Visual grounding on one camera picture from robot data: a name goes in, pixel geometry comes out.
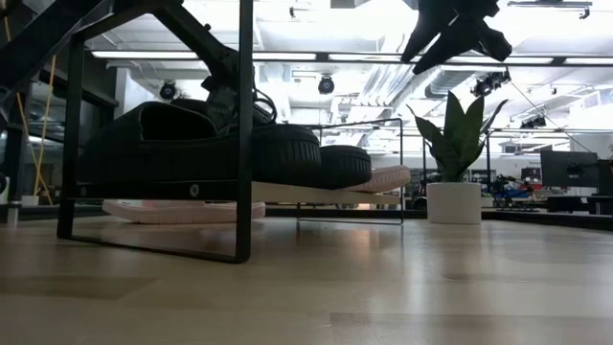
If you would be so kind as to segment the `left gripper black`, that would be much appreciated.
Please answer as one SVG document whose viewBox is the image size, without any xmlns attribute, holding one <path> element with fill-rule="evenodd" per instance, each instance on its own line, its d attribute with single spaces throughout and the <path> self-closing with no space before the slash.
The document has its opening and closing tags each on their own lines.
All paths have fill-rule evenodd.
<svg viewBox="0 0 613 345">
<path fill-rule="evenodd" d="M 207 77 L 201 86 L 209 91 L 205 101 L 205 116 L 215 123 L 217 129 L 231 129 L 238 125 L 238 94 L 223 86 L 214 77 Z M 272 99 L 256 86 L 252 90 L 252 120 L 254 126 L 267 126 L 276 123 L 278 111 Z"/>
</svg>

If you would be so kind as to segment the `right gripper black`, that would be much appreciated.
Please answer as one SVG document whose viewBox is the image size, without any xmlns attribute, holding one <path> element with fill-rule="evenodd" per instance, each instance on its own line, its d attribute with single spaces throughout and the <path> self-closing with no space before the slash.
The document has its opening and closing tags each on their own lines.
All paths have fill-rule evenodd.
<svg viewBox="0 0 613 345">
<path fill-rule="evenodd" d="M 511 54 L 512 46 L 502 32 L 492 29 L 485 21 L 500 11 L 497 2 L 420 0 L 418 21 L 400 60 L 409 63 L 437 36 L 413 68 L 416 75 L 468 51 L 504 61 Z"/>
</svg>

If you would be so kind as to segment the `black computer monitor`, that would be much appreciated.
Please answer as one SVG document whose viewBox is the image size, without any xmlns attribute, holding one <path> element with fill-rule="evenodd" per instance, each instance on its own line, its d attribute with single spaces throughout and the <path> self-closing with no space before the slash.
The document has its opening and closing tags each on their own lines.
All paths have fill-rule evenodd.
<svg viewBox="0 0 613 345">
<path fill-rule="evenodd" d="M 613 161 L 603 159 L 598 164 L 598 194 L 613 196 Z"/>
<path fill-rule="evenodd" d="M 540 153 L 540 161 L 544 186 L 599 186 L 599 159 L 596 153 L 544 150 Z"/>
</svg>

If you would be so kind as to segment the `black slide sandal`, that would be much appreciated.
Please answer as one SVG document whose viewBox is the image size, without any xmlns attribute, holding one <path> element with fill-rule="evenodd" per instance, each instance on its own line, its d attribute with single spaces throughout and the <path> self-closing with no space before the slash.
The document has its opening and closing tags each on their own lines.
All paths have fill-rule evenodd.
<svg viewBox="0 0 613 345">
<path fill-rule="evenodd" d="M 369 182 L 372 178 L 371 156 L 354 146 L 320 148 L 321 168 L 315 174 L 316 188 L 338 190 Z"/>
<path fill-rule="evenodd" d="M 252 179 L 305 185 L 322 166 L 312 130 L 255 126 Z M 145 102 L 101 129 L 76 163 L 83 183 L 230 180 L 238 177 L 238 133 L 220 134 L 210 119 L 169 103 Z"/>
</svg>

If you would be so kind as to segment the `pink slide sandal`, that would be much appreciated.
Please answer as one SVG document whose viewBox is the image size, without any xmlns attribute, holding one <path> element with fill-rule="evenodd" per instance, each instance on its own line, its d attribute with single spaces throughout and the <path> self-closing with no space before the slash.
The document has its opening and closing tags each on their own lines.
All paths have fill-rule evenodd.
<svg viewBox="0 0 613 345">
<path fill-rule="evenodd" d="M 372 170 L 368 182 L 347 188 L 347 191 L 380 194 L 404 187 L 411 181 L 410 169 L 404 165 Z"/>
<path fill-rule="evenodd" d="M 235 202 L 110 199 L 102 209 L 111 216 L 142 224 L 205 224 L 237 221 Z"/>
</svg>

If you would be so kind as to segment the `wooden shelf with black frame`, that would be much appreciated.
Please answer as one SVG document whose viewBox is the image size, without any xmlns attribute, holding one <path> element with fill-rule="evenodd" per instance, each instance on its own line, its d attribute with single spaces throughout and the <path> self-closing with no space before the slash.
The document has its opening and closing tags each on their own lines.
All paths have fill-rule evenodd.
<svg viewBox="0 0 613 345">
<path fill-rule="evenodd" d="M 391 196 L 363 194 L 342 190 L 324 190 L 308 187 L 254 182 L 252 180 L 250 141 L 253 125 L 252 109 L 248 104 L 249 88 L 242 86 L 239 96 L 238 122 L 238 177 L 230 180 L 195 180 L 161 183 L 80 184 L 76 180 L 80 112 L 76 102 L 82 95 L 84 44 L 87 39 L 118 27 L 143 13 L 152 13 L 168 5 L 181 5 L 179 0 L 162 0 L 158 5 L 137 0 L 134 5 L 120 3 L 109 15 L 87 27 L 75 31 L 70 38 L 68 96 L 66 105 L 66 132 L 64 137 L 62 192 L 57 219 L 57 237 L 73 241 L 75 205 L 77 200 L 91 197 L 119 197 L 129 199 L 198 199 L 234 201 L 237 206 L 235 251 L 231 255 L 197 252 L 185 248 L 157 248 L 159 254 L 195 258 L 227 264 L 243 264 L 251 255 L 252 198 L 263 196 L 282 202 L 383 203 L 394 204 Z M 253 1 L 239 0 L 239 66 L 243 78 L 253 75 Z"/>
</svg>

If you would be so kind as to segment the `snake plant in white pot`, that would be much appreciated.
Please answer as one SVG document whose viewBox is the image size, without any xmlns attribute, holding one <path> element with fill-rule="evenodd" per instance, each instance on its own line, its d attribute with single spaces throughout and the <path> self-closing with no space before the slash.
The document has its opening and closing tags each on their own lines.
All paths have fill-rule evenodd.
<svg viewBox="0 0 613 345">
<path fill-rule="evenodd" d="M 441 176 L 439 182 L 426 184 L 426 212 L 430 222 L 461 225 L 482 222 L 481 187 L 478 183 L 465 182 L 464 174 L 481 155 L 488 131 L 506 103 L 499 103 L 486 119 L 483 96 L 477 97 L 468 108 L 462 108 L 459 99 L 450 92 L 442 128 L 418 115 L 414 117 Z"/>
</svg>

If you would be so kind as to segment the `blue machine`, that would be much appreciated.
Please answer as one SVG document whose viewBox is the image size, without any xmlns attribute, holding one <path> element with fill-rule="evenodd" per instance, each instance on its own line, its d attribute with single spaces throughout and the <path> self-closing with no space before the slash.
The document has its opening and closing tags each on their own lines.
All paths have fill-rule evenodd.
<svg viewBox="0 0 613 345">
<path fill-rule="evenodd" d="M 490 183 L 488 190 L 496 208 L 512 208 L 515 198 L 531 196 L 534 187 L 528 181 L 498 174 Z"/>
</svg>

